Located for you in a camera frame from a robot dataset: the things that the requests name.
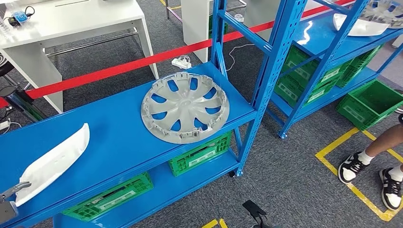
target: red barrier tape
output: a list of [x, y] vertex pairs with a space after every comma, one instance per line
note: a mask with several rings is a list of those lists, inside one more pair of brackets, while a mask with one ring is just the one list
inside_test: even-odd
[[[339, 5], [344, 5], [350, 2], [353, 2], [354, 0], [339, 0], [336, 1], [335, 3], [339, 4]], [[302, 14], [302, 17], [308, 17], [320, 12], [323, 12], [325, 10], [328, 10], [329, 7], [327, 6], [321, 6], [321, 7], [317, 7], [314, 9], [310, 9], [305, 11]], [[267, 22], [261, 25], [256, 25], [250, 28], [251, 31], [253, 32], [260, 32], [269, 28], [272, 28], [274, 25], [274, 21], [271, 22]], [[228, 42], [231, 40], [235, 40], [238, 38], [243, 37], [243, 35], [237, 31], [235, 32], [231, 32], [228, 33], [226, 35], [224, 35], [224, 42]], [[211, 46], [211, 39], [199, 42], [199, 43], [195, 43], [195, 44], [191, 44], [191, 45], [187, 45], [187, 46], [183, 46], [183, 47], [179, 47], [173, 50], [169, 50], [169, 51], [165, 51], [165, 52], [161, 52], [158, 54], [155, 54], [153, 56], [150, 57], [145, 57], [139, 60], [135, 60], [132, 62], [128, 62], [128, 63], [124, 63], [124, 64], [120, 64], [117, 66], [113, 66], [110, 68], [106, 68], [106, 69], [102, 69], [102, 70], [98, 70], [86, 75], [81, 75], [81, 76], [77, 76], [74, 78], [70, 78], [61, 82], [57, 82], [54, 84], [50, 84], [50, 85], [46, 85], [37, 89], [33, 89], [33, 90], [29, 90], [27, 91], [28, 95], [31, 96], [33, 99], [37, 99], [39, 97], [43, 97], [45, 95], [49, 95], [52, 93], [56, 93], [56, 92], [60, 92], [63, 90], [67, 90], [67, 89], [71, 89], [77, 86], [82, 86], [91, 82], [95, 82], [101, 79], [105, 79], [108, 77], [112, 77], [112, 76], [116, 76], [118, 74], [122, 74], [122, 73], [126, 73], [141, 67], [145, 67], [147, 65], [153, 64], [153, 63], [157, 63], [157, 62], [161, 62], [173, 57], [177, 57], [180, 55], [184, 55], [184, 54], [188, 54], [191, 53], [193, 51], [197, 51], [203, 48], [208, 48]], [[0, 108], [3, 108], [5, 106], [7, 106], [8, 103], [0, 98]]]

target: shelf foot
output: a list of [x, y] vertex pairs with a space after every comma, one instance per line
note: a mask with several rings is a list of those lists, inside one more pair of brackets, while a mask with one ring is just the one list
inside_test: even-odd
[[281, 139], [286, 139], [288, 137], [286, 133], [279, 132], [278, 135], [280, 136]]
[[231, 171], [231, 172], [228, 173], [228, 175], [229, 175], [230, 177], [240, 177], [240, 176], [243, 175], [243, 172], [242, 172], [242, 170], [237, 170], [236, 172], [235, 172], [235, 171]]

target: caster wheel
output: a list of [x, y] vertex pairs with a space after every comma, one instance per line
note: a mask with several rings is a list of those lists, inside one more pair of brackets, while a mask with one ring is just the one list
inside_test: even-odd
[[230, 177], [236, 177], [236, 176], [237, 176], [237, 174], [235, 173], [235, 171], [229, 172], [228, 175], [229, 175]]
[[280, 136], [281, 139], [286, 139], [288, 137], [288, 135], [286, 133], [283, 134], [278, 134]]

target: floor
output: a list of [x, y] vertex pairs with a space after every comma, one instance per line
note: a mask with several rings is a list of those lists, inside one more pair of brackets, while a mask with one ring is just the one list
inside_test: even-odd
[[[159, 0], [138, 2], [145, 13], [155, 53], [184, 45], [180, 22], [176, 19], [166, 20], [165, 9]], [[170, 0], [170, 5], [178, 6], [179, 2]], [[48, 48], [47, 52], [88, 41]], [[225, 43], [224, 55], [228, 67], [232, 63], [228, 53], [233, 47], [246, 43], [248, 42], [243, 38]], [[391, 51], [393, 49], [386, 44], [370, 67], [376, 69]], [[254, 46], [237, 49], [233, 54], [236, 63], [228, 72], [229, 79], [245, 98], [250, 100], [263, 55]], [[64, 79], [67, 79], [142, 57], [138, 39], [131, 37], [60, 55], [52, 58], [52, 61]], [[194, 65], [200, 63], [195, 55], [190, 54], [190, 57]], [[403, 71], [400, 64], [402, 60], [403, 56], [400, 55], [381, 78], [393, 88], [403, 87], [400, 74]], [[178, 71], [178, 68], [171, 66], [170, 61], [158, 63], [157, 67], [161, 76]], [[16, 79], [20, 77], [17, 72], [13, 72], [11, 76]], [[143, 67], [67, 90], [64, 92], [65, 107], [69, 110], [82, 106], [151, 80], [153, 75], [150, 68]], [[43, 99], [38, 99], [35, 103], [48, 116], [56, 114]], [[223, 218], [229, 228], [250, 228], [255, 221], [242, 207], [242, 203], [247, 200], [258, 204], [268, 213], [273, 224], [283, 228], [403, 227], [403, 212], [397, 213], [389, 222], [382, 221], [315, 157], [315, 154], [354, 127], [335, 111], [336, 105], [337, 101], [296, 123], [289, 130], [285, 140], [277, 136], [278, 124], [269, 116], [265, 116], [242, 177], [223, 176], [132, 227], [200, 228], [213, 219]], [[3, 114], [4, 110], [0, 110], [0, 116]], [[30, 124], [17, 112], [11, 113], [9, 117], [22, 125]], [[368, 131], [378, 136], [395, 124], [397, 114], [392, 114]], [[245, 130], [246, 126], [242, 126], [241, 132], [245, 133]], [[325, 159], [337, 167], [344, 156], [363, 150], [369, 143], [370, 139], [359, 132], [333, 149]], [[402, 146], [394, 150], [403, 156]], [[381, 184], [377, 172], [399, 163], [390, 154], [383, 153], [374, 159], [372, 165], [353, 183], [381, 211], [386, 208], [380, 198]], [[48, 219], [35, 227], [50, 228], [52, 221]]]

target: black and white sneaker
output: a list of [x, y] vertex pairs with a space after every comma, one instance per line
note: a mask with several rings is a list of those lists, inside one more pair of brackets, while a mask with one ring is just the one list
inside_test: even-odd
[[350, 183], [361, 171], [365, 169], [368, 165], [364, 165], [359, 159], [358, 154], [361, 152], [354, 153], [347, 157], [343, 163], [339, 165], [338, 177], [344, 184]]
[[382, 201], [390, 210], [397, 210], [402, 201], [402, 193], [400, 192], [401, 181], [393, 180], [389, 171], [392, 168], [387, 168], [379, 171], [379, 176], [384, 184], [382, 189]]

